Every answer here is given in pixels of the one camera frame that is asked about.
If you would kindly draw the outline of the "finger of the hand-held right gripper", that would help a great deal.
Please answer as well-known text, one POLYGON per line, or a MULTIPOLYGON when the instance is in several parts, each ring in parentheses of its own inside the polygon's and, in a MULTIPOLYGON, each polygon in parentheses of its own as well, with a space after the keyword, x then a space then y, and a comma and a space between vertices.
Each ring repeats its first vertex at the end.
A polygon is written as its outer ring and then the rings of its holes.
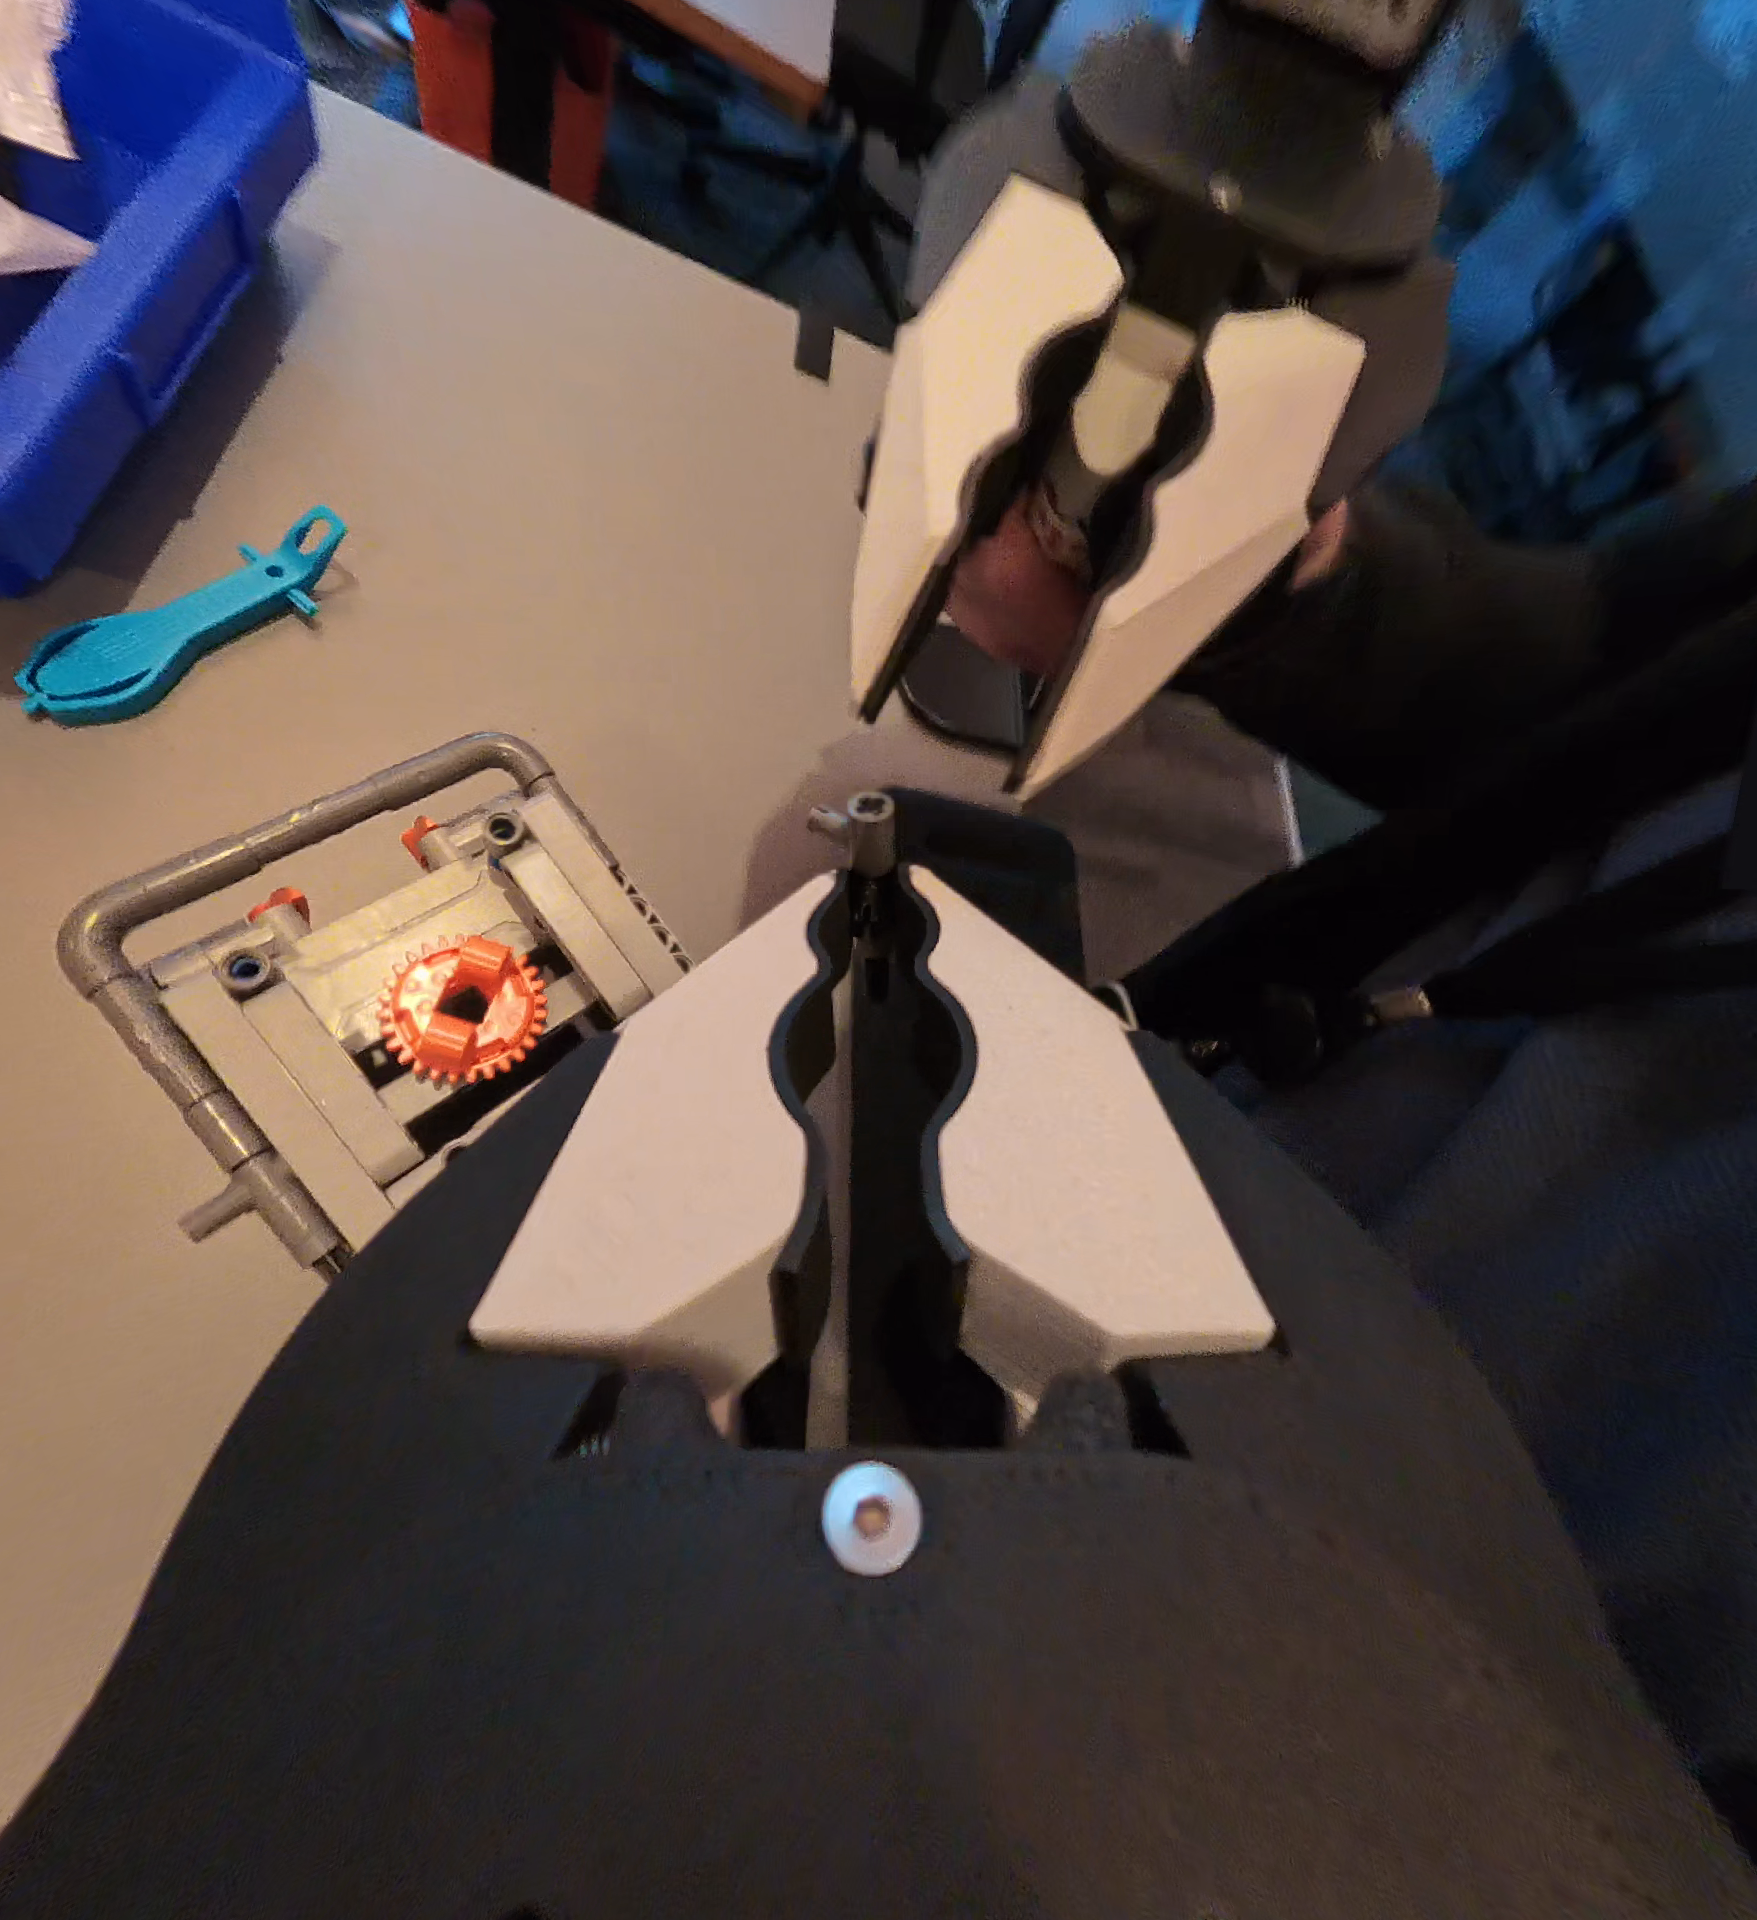
POLYGON ((1109 742, 1293 552, 1364 361, 1360 337, 1295 304, 1215 327, 1205 435, 1144 485, 1010 794, 1034 799, 1109 742))
POLYGON ((1011 177, 915 321, 871 438, 849 694, 873 724, 960 556, 1032 486, 1096 369, 1125 274, 1087 208, 1011 177))

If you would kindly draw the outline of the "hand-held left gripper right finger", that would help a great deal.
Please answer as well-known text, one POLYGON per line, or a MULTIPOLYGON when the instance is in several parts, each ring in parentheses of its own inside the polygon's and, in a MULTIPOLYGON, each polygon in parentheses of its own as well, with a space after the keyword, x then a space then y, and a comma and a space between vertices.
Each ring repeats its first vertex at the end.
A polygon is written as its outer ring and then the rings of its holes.
POLYGON ((959 1349, 1030 1423, 1067 1376, 1245 1355, 1277 1323, 1144 1070, 1091 990, 935 874, 923 972, 955 1012, 955 1106, 931 1131, 963 1263, 959 1349))

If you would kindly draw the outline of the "red metal frame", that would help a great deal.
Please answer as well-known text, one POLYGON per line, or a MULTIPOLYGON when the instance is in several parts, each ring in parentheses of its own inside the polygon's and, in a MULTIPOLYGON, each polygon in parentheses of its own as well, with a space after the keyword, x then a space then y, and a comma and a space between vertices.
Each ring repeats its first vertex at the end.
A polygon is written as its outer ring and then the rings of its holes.
POLYGON ((621 42, 579 4, 410 2, 423 129, 498 173, 591 210, 621 42))

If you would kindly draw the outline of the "person's right forearm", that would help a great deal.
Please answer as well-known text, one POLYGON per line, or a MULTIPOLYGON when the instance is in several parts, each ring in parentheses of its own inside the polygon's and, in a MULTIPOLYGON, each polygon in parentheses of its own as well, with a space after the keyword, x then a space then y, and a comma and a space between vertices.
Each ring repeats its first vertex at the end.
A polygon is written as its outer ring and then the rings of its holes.
POLYGON ((1495 538, 1370 482, 1174 679, 1378 816, 1468 779, 1735 615, 1757 617, 1757 474, 1578 544, 1495 538))

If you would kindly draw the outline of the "grey toy brick model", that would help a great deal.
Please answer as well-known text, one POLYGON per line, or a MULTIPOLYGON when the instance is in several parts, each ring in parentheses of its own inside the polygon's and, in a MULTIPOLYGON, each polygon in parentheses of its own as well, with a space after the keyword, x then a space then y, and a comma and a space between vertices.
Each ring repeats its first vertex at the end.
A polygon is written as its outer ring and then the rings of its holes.
POLYGON ((471 1138, 692 957, 551 762, 471 732, 82 900, 68 983, 222 1172, 187 1213, 244 1216, 336 1275, 471 1138), (143 962, 136 934, 381 818, 420 875, 318 921, 279 888, 143 962))

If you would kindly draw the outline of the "grey toy axle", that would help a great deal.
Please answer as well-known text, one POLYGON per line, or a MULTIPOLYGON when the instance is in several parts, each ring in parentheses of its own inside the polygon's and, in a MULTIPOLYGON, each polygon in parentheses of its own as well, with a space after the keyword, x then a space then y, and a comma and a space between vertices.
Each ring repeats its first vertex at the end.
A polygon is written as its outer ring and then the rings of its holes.
POLYGON ((857 910, 876 907, 876 902, 894 888, 903 832, 903 804, 888 789, 854 792, 836 810, 837 846, 848 869, 849 897, 857 910))

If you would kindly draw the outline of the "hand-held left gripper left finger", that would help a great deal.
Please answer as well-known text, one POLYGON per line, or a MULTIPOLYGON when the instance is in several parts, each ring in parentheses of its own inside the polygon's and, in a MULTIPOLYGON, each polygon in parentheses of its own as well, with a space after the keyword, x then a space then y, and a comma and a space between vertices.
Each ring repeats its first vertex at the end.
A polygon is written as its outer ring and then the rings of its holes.
POLYGON ((803 1376, 827 1314, 827 1169, 848 878, 820 875, 620 1028, 468 1334, 742 1396, 803 1376))

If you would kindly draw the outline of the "blue plastic bin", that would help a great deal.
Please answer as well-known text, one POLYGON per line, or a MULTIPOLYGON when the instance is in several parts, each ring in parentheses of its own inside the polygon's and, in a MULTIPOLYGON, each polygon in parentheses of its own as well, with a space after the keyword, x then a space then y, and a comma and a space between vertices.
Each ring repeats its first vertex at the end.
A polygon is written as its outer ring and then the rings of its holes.
POLYGON ((65 4, 48 76, 74 156, 2 133, 0 203, 89 255, 0 272, 0 597, 65 563, 318 154, 287 4, 65 4))

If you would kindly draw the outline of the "person's blue trousers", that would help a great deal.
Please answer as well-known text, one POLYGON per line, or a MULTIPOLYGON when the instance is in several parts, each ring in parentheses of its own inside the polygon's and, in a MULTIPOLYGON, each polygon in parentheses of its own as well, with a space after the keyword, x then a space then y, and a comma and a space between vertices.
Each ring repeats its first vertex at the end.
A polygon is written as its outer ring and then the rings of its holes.
POLYGON ((1757 984, 1221 1076, 1441 1311, 1757 1863, 1757 984))

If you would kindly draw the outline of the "person's right hand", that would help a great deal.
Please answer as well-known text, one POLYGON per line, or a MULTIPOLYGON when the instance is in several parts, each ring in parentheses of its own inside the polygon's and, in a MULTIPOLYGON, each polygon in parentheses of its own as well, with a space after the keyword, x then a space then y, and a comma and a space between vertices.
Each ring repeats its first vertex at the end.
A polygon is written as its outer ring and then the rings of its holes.
POLYGON ((1067 665, 1089 605, 1085 524, 1038 482, 965 549, 941 613, 986 659, 1046 679, 1067 665))

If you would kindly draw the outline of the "teal brick separator tool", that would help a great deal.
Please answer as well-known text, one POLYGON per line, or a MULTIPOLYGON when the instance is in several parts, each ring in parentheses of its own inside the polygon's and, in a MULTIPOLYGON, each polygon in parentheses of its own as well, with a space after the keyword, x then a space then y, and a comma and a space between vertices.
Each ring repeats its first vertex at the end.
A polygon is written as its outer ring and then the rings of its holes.
POLYGON ((336 510, 316 506, 268 549, 242 543, 240 564, 199 589, 50 632, 14 675, 23 712, 64 729, 125 722, 227 645, 287 615, 316 621, 316 589, 347 533, 336 510))

